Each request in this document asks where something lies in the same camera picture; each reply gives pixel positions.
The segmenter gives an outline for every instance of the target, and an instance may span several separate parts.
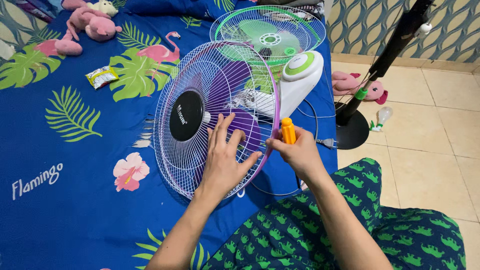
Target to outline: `blue bedsheet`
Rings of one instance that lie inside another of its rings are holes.
[[[46,38],[63,35],[69,16],[62,11],[48,25],[52,35]],[[149,132],[143,129],[148,127],[145,119],[155,113],[159,94],[146,97],[142,90],[156,62],[136,52],[160,37],[160,44],[174,53],[165,36],[176,31],[181,40],[169,39],[181,59],[209,41],[211,22],[121,12],[113,21],[124,27],[124,35],[98,43],[82,33],[84,52],[79,57],[47,57],[47,51],[32,44],[17,55],[14,67],[19,70],[5,73],[0,68],[0,89],[12,85],[0,90],[0,269],[143,269],[188,204],[162,180],[152,148],[131,147],[141,133]],[[326,72],[307,100],[318,116],[331,116],[328,42],[317,51]],[[157,85],[166,81],[176,62],[161,65]],[[116,67],[123,79],[95,91],[84,75],[106,65]],[[312,114],[308,105],[300,107]],[[62,116],[69,110],[80,113],[71,121]],[[291,117],[314,132],[313,118],[298,110]],[[64,123],[69,125],[57,128]],[[335,119],[319,119],[319,138],[335,135]],[[336,151],[318,149],[327,170],[336,170]],[[115,186],[117,177],[121,183]],[[275,152],[253,182],[273,193],[296,189],[293,170]],[[250,185],[243,197],[223,201],[205,226],[192,268],[198,269],[252,213],[276,199]]]

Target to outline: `screwdriver handle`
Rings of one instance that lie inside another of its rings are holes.
[[[292,145],[297,141],[297,137],[295,136],[295,128],[292,120],[288,117],[282,119],[282,135],[283,141],[286,144]]]

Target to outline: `left hand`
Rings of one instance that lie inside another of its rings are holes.
[[[202,182],[195,190],[193,198],[207,200],[215,205],[214,208],[230,190],[240,183],[248,170],[262,156],[262,153],[258,151],[252,153],[242,163],[235,160],[238,144],[245,139],[245,133],[236,129],[228,143],[226,142],[227,128],[233,118],[235,118],[234,113],[225,119],[223,114],[219,114],[214,130],[207,128],[208,155]]]

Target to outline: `white fan motor housing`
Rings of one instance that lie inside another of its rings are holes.
[[[292,58],[283,68],[278,82],[280,94],[280,119],[290,116],[322,77],[324,58],[314,50]],[[261,114],[273,118],[274,105],[265,100],[270,94],[254,89],[242,91],[236,101],[247,108],[256,108]]]
[[[289,117],[322,77],[324,58],[314,50],[303,52],[283,68],[278,82],[280,119]]]

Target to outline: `stuffed animal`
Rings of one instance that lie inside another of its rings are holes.
[[[120,26],[115,26],[112,20],[104,17],[94,17],[90,23],[85,27],[87,35],[96,41],[105,41],[112,39],[116,32],[121,32]]]
[[[78,8],[86,8],[87,3],[84,0],[63,0],[61,6],[68,11],[75,11]]]
[[[85,30],[85,27],[94,17],[104,17],[107,19],[111,19],[110,16],[104,14],[103,12],[90,8],[78,8],[72,13],[70,19],[68,19],[67,21],[67,27],[76,41],[80,40],[78,38],[77,31],[79,32],[80,30]]]
[[[332,88],[334,96],[343,96],[348,94],[355,94],[359,82],[355,79],[360,77],[359,73],[344,73],[341,71],[335,71],[332,73]],[[384,104],[387,100],[388,91],[384,90],[381,82],[374,81],[368,88],[366,100],[375,100],[378,104]]]
[[[63,55],[80,55],[83,52],[82,46],[72,41],[72,33],[67,29],[67,33],[62,39],[55,41],[55,49],[59,54]]]
[[[70,19],[67,21],[67,33],[62,39],[49,39],[48,41],[54,42],[54,48],[51,48],[49,42],[49,49],[55,50],[57,54],[63,55],[80,55],[83,52],[80,44],[72,41],[76,39],[79,41],[77,32],[85,30],[87,35],[96,41],[106,41],[112,39],[116,32],[121,32],[120,26],[115,26],[115,23],[110,20],[110,16],[103,14],[100,11],[82,7],[76,9]]]
[[[117,15],[117,13],[119,12],[118,9],[113,6],[112,2],[107,0],[100,0],[98,1],[98,3],[95,4],[87,3],[86,5],[91,9],[105,13],[110,17]]]

